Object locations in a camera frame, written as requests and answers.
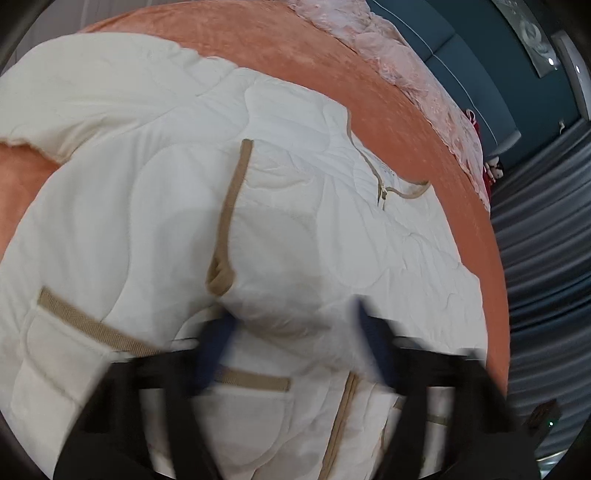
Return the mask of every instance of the lace bedspread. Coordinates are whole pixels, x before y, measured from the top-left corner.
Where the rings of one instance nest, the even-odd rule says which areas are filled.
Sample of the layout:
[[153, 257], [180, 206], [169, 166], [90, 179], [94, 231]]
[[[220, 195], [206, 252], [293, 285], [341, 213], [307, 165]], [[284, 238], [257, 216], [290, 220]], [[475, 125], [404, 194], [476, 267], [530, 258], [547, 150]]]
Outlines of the lace bedspread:
[[396, 27], [372, 13], [365, 0], [281, 1], [357, 52], [404, 93], [456, 157], [490, 211], [482, 147], [474, 127]]

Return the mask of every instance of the blue panel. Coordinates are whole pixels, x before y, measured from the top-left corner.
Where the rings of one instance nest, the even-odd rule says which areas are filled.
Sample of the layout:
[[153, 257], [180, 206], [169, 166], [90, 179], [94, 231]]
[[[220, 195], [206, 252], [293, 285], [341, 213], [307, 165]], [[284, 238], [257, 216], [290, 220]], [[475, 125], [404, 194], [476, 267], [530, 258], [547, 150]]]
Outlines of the blue panel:
[[490, 75], [459, 35], [442, 45], [427, 66], [462, 109], [475, 112], [485, 155], [517, 130]]
[[423, 61], [455, 33], [425, 0], [368, 0], [368, 5], [394, 24]]

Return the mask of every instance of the beige piping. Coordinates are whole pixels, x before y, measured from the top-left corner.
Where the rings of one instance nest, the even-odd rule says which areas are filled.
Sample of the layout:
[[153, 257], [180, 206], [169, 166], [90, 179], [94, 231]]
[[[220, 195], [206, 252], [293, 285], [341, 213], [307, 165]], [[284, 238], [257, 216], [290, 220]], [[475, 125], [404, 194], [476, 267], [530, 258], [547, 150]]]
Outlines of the beige piping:
[[155, 355], [160, 352], [154, 346], [142, 343], [113, 327], [85, 315], [77, 308], [56, 297], [46, 287], [41, 289], [37, 304], [65, 324], [84, 333], [97, 342], [111, 347], [115, 352], [128, 352], [133, 356]]
[[[137, 357], [155, 355], [162, 352], [162, 350], [154, 346], [147, 345], [85, 315], [77, 308], [68, 304], [68, 302], [55, 296], [46, 287], [41, 289], [37, 304], [65, 324], [75, 328], [96, 342], [112, 348], [115, 352], [127, 352]], [[249, 388], [250, 390], [288, 392], [291, 388], [291, 379], [289, 377], [254, 374], [228, 367], [220, 367], [216, 373], [215, 380], [221, 384]]]
[[336, 456], [339, 452], [339, 447], [345, 432], [345, 423], [349, 416], [349, 409], [353, 397], [355, 396], [358, 383], [359, 377], [350, 372], [349, 376], [347, 377], [347, 381], [345, 382], [345, 391], [343, 392], [343, 396], [340, 399], [335, 422], [333, 423], [332, 430], [330, 431], [329, 442], [326, 446], [324, 458], [322, 459], [322, 468], [320, 469], [318, 480], [326, 480], [329, 477], [330, 470], [335, 464]]
[[230, 290], [236, 277], [236, 272], [232, 269], [228, 253], [228, 237], [230, 235], [230, 223], [232, 214], [236, 206], [238, 193], [246, 177], [246, 170], [252, 154], [252, 140], [242, 140], [240, 147], [240, 158], [238, 165], [234, 170], [234, 175], [230, 181], [226, 198], [222, 205], [222, 213], [217, 225], [217, 240], [213, 251], [212, 262], [207, 271], [206, 285], [212, 295], [221, 297]]
[[374, 176], [378, 180], [378, 205], [379, 205], [380, 199], [382, 199], [382, 200], [386, 199], [387, 192], [394, 192], [394, 193], [400, 195], [404, 199], [411, 200], [411, 199], [419, 198], [431, 186], [431, 182], [429, 182], [428, 180], [414, 182], [414, 181], [408, 181], [408, 180], [403, 179], [405, 182], [410, 183], [412, 185], [418, 185], [421, 188], [417, 189], [416, 192], [412, 192], [412, 193], [402, 193], [401, 191], [395, 189], [394, 187], [384, 188], [384, 181], [382, 180], [382, 177], [380, 177], [378, 170], [374, 167], [374, 164], [372, 164], [370, 162], [370, 160], [367, 158], [367, 156], [360, 149], [358, 149], [357, 146], [355, 145], [355, 142], [353, 142], [353, 134], [351, 131], [351, 112], [348, 109], [347, 109], [347, 136], [349, 137], [349, 140], [351, 141], [351, 144], [353, 145], [355, 150], [357, 150], [359, 152], [359, 154], [363, 157], [363, 159], [365, 160], [365, 163], [367, 163], [367, 165], [371, 169], [371, 172], [374, 174]]

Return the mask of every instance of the bed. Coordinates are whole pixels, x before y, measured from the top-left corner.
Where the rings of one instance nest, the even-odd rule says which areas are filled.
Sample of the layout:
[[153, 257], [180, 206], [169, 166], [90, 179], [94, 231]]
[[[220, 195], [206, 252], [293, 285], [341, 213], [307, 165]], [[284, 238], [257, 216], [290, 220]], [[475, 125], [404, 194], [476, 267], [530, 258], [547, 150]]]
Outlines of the bed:
[[[87, 31], [173, 40], [203, 56], [223, 57], [315, 90], [346, 107], [351, 129], [366, 147], [400, 176], [410, 181], [428, 179], [434, 186], [462, 263], [480, 281], [488, 331], [487, 367], [506, 388], [506, 293], [488, 213], [457, 158], [402, 91], [337, 39], [274, 2], [164, 5], [106, 20]], [[58, 167], [29, 147], [0, 145], [2, 186], [7, 192], [0, 203], [2, 252], [22, 214]]]

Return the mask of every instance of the orange mattress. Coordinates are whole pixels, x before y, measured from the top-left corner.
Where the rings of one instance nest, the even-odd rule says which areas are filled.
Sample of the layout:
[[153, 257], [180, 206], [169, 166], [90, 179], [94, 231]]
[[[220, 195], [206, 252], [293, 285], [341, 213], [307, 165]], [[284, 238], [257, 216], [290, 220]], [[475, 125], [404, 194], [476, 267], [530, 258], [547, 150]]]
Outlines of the orange mattress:
[[[457, 160], [419, 110], [368, 63], [282, 4], [187, 2], [138, 10], [88, 27], [156, 35], [242, 67], [297, 83], [345, 105], [361, 141], [399, 175], [431, 180], [462, 261], [480, 278], [488, 330], [487, 368], [505, 390], [509, 315], [489, 216]], [[0, 145], [0, 255], [22, 214], [57, 168], [29, 148]]]

